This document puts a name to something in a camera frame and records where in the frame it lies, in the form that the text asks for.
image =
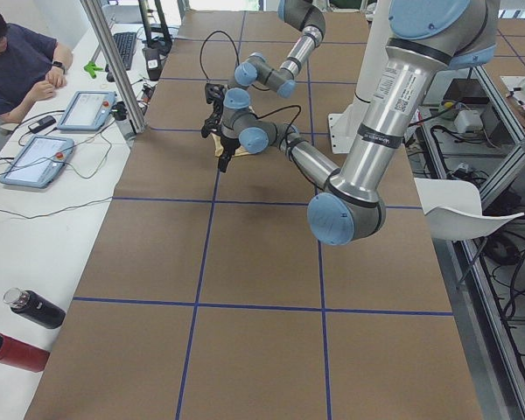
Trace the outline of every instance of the t-shirt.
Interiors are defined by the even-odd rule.
[[[57,41],[8,24],[8,46],[0,55],[0,115],[12,111],[51,70]]]

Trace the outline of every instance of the keyboard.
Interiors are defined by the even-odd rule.
[[[116,47],[121,54],[122,63],[126,70],[132,67],[132,57],[134,57],[134,50],[137,46],[136,32],[118,32],[113,34]]]

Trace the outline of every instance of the wristwatch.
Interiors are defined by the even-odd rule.
[[[67,73],[67,68],[64,67],[64,64],[62,64],[60,61],[53,61],[53,62],[52,62],[52,66],[53,66],[53,67],[61,68],[63,74],[66,74],[66,73]]]

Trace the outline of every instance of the white table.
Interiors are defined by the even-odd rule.
[[[118,24],[113,32],[135,31],[138,27]],[[51,100],[36,103],[28,117],[64,109],[78,90],[116,90],[116,84],[108,83],[104,72],[99,72],[93,80],[83,70],[96,47],[97,39],[90,29],[73,51],[73,64],[66,76],[68,84],[59,89]],[[147,77],[141,49],[138,44],[133,67],[128,71],[130,83]],[[103,67],[102,54],[96,64]],[[138,94],[142,83],[133,85],[133,88]],[[26,126],[18,129],[3,147],[0,156],[16,156],[20,150],[18,139],[26,131]],[[89,137],[58,131],[51,135],[71,137],[76,143]],[[91,179],[80,178],[71,167],[66,167],[44,191],[15,189],[0,184],[0,208],[31,216],[109,198],[130,150],[116,124],[107,128],[103,135],[112,143],[112,149],[106,162]],[[97,136],[74,149],[71,164],[87,176],[97,168],[108,148],[108,143]],[[0,173],[6,167],[6,164],[0,164]],[[36,347],[52,349],[60,329],[47,330],[12,313],[2,303],[2,296],[10,287],[29,289],[67,310],[108,207],[109,201],[105,201],[34,220],[0,213],[0,333]],[[41,374],[0,364],[0,420],[24,417],[40,377]]]

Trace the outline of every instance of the green object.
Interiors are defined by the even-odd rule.
[[[97,74],[95,74],[95,72],[100,72],[103,70],[103,68],[96,66],[93,61],[89,61],[84,66],[84,70],[89,73],[92,79],[95,79],[97,77]]]
[[[367,4],[376,3],[377,0],[369,0]],[[340,9],[359,9],[361,7],[361,0],[331,0]]]

